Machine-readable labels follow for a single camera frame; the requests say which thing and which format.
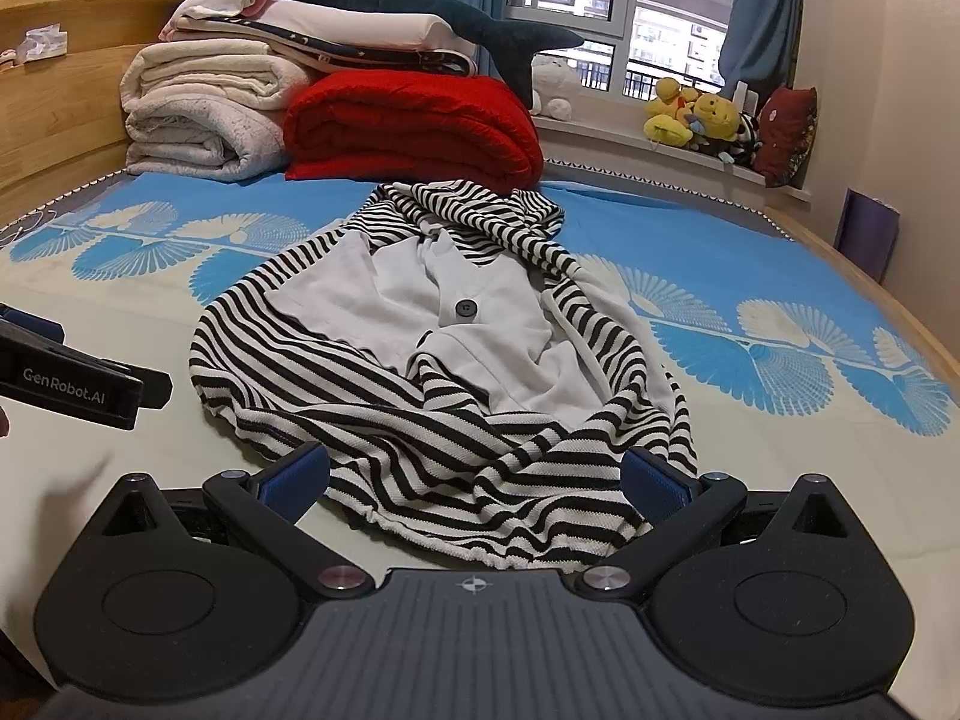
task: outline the button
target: button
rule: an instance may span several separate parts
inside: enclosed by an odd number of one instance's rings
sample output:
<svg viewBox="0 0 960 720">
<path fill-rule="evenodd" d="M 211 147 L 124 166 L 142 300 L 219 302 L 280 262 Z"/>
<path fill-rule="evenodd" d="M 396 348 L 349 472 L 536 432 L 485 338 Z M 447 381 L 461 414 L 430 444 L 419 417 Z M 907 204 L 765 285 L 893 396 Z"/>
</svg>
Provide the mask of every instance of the button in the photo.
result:
<svg viewBox="0 0 960 720">
<path fill-rule="evenodd" d="M 458 300 L 455 310 L 460 319 L 473 319 L 477 316 L 477 304 L 472 300 Z"/>
</svg>

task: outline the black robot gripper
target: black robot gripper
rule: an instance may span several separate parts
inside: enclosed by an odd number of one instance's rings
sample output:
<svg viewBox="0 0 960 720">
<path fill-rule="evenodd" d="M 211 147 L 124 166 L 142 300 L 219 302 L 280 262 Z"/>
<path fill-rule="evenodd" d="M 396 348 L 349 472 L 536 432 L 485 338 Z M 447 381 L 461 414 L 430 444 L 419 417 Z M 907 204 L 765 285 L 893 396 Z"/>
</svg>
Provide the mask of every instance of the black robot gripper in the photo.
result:
<svg viewBox="0 0 960 720">
<path fill-rule="evenodd" d="M 381 587 L 296 528 L 328 481 L 320 445 L 202 490 L 123 477 L 37 605 L 38 718 L 909 717 L 909 601 L 826 476 L 749 493 L 632 451 L 654 527 L 587 571 Z"/>
</svg>

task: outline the red quilt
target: red quilt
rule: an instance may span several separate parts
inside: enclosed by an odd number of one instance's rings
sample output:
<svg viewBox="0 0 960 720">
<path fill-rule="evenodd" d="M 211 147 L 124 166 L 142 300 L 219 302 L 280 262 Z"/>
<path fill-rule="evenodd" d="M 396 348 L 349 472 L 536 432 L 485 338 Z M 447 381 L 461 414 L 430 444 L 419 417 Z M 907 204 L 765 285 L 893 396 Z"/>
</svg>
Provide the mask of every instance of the red quilt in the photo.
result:
<svg viewBox="0 0 960 720">
<path fill-rule="evenodd" d="M 348 70 L 287 111 L 287 178 L 449 181 L 533 189 L 544 155 L 530 114 L 502 81 Z"/>
</svg>

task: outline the silver bolt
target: silver bolt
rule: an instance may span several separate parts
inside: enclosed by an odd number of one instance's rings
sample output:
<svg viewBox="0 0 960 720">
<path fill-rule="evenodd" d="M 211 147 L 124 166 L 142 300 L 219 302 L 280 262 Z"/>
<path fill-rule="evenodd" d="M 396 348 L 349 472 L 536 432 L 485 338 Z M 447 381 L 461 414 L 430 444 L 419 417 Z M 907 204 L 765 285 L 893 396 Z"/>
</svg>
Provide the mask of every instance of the silver bolt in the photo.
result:
<svg viewBox="0 0 960 720">
<path fill-rule="evenodd" d="M 584 581 L 594 590 L 618 590 L 630 584 L 630 573 L 618 565 L 595 565 L 584 571 Z"/>
<path fill-rule="evenodd" d="M 355 590 L 367 580 L 367 572 L 355 565 L 331 565 L 318 578 L 327 589 Z"/>
</svg>

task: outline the red cushion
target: red cushion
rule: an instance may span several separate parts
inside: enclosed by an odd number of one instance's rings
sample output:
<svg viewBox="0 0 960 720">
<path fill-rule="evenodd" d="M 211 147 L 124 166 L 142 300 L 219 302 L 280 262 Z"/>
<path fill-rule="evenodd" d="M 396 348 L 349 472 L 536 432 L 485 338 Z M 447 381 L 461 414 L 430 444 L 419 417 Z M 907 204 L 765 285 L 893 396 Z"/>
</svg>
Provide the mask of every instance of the red cushion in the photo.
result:
<svg viewBox="0 0 960 720">
<path fill-rule="evenodd" d="M 800 170 L 817 131 L 817 90 L 781 86 L 760 112 L 760 141 L 752 167 L 768 187 L 783 187 Z"/>
<path fill-rule="evenodd" d="M 530 114 L 486 76 L 341 71 L 294 100 L 283 137 L 294 179 L 468 178 L 507 194 L 544 171 Z"/>
</svg>

